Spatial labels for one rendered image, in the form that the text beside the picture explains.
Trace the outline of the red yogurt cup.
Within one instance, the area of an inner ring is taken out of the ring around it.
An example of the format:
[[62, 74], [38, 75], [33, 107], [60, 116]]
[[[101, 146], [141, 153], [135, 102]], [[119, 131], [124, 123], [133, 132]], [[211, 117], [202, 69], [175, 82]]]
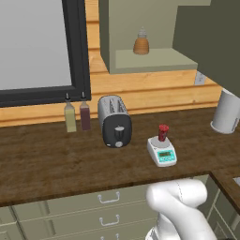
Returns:
[[169, 131], [169, 127], [165, 124], [160, 124], [158, 127], [158, 140], [160, 142], [164, 142], [167, 137], [167, 133]]

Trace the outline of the white digital scale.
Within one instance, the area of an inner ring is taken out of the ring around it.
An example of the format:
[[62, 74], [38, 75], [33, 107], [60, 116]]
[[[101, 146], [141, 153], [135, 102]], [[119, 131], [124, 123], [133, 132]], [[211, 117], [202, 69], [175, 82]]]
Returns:
[[176, 164], [175, 149], [168, 138], [164, 142], [158, 136], [147, 140], [147, 150], [158, 167], [170, 167]]

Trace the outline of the olive cabinet door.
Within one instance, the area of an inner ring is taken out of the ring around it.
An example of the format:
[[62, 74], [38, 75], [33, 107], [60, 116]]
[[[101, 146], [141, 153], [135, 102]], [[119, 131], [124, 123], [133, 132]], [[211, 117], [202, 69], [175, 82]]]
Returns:
[[206, 77], [240, 98], [240, 0], [177, 10], [173, 48]]

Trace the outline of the olive base cabinet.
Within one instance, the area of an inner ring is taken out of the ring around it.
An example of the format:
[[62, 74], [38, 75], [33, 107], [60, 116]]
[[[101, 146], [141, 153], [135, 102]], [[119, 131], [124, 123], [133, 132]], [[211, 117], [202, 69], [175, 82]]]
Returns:
[[207, 189], [207, 200], [198, 209], [204, 214], [217, 240], [240, 240], [240, 215], [208, 174], [194, 176]]
[[0, 207], [0, 240], [25, 240], [10, 206]]

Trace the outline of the silver black toaster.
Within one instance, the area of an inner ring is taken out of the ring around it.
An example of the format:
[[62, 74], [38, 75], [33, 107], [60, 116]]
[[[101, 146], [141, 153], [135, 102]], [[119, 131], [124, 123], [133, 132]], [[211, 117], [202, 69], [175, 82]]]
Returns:
[[127, 108], [119, 96], [104, 96], [97, 103], [97, 117], [104, 143], [121, 148], [131, 141], [132, 123]]

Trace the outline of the dark red vinegar bottle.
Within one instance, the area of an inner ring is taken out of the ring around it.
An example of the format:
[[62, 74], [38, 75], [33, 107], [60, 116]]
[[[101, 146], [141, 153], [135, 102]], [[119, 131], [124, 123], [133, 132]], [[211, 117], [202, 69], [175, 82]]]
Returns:
[[81, 115], [82, 130], [89, 130], [91, 128], [90, 108], [89, 108], [89, 105], [86, 103], [86, 97], [84, 93], [82, 93], [82, 97], [81, 97], [80, 115]]

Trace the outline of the yellow oil bottle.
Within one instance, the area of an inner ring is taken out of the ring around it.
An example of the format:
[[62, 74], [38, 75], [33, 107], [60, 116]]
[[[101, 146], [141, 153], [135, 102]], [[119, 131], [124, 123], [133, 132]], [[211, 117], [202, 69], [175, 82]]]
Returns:
[[70, 102], [70, 97], [66, 94], [66, 106], [64, 108], [67, 132], [76, 132], [75, 108]]

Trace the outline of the amber honey jar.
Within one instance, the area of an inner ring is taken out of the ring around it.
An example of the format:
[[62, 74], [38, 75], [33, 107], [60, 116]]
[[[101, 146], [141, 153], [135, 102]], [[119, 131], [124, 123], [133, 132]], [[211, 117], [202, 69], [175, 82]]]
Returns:
[[142, 27], [138, 33], [138, 37], [133, 46], [133, 52], [140, 55], [149, 54], [149, 42], [144, 27]]

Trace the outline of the olive drawer front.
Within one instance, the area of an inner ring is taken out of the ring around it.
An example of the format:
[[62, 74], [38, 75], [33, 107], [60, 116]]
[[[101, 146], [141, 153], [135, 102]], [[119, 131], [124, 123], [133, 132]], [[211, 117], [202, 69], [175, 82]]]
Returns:
[[157, 214], [153, 210], [149, 210], [145, 204], [136, 204], [81, 214], [25, 220], [21, 224], [28, 240], [41, 240], [48, 237], [104, 229], [107, 227], [100, 225], [99, 218], [113, 218], [116, 215], [120, 216], [120, 222], [114, 226], [157, 217]]
[[[145, 199], [146, 189], [147, 185], [123, 187], [119, 189], [75, 195], [47, 201], [17, 204], [13, 205], [12, 209], [15, 211], [19, 220], [43, 218], [88, 209], [114, 206], [122, 203], [141, 201]], [[101, 204], [98, 201], [98, 194], [114, 193], [115, 191], [120, 192], [120, 200], [118, 202]]]
[[100, 240], [100, 236], [105, 236], [110, 233], [119, 233], [120, 240], [133, 240], [137, 238], [144, 238], [152, 229], [149, 225], [133, 225], [125, 228], [111, 229], [108, 231], [90, 232], [80, 235], [75, 235], [66, 240]]

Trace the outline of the black framed window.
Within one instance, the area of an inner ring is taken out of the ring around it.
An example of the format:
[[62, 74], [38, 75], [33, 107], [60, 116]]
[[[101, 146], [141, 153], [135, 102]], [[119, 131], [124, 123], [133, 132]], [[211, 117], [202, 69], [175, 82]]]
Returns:
[[91, 98], [84, 0], [0, 0], [0, 108]]

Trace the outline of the olive open wall cabinet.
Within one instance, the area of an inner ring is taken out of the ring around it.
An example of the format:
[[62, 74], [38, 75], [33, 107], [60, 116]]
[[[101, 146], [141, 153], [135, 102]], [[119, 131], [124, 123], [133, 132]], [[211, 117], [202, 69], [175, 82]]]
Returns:
[[111, 74], [195, 69], [173, 48], [177, 10], [211, 0], [98, 0], [100, 54]]

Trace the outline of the grey wall socket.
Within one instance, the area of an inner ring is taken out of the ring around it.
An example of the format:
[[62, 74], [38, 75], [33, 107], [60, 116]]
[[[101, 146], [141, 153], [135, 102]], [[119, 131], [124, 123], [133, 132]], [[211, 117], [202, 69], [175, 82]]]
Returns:
[[200, 71], [197, 71], [194, 84], [195, 85], [203, 85], [205, 82], [205, 79], [206, 79], [206, 77]]

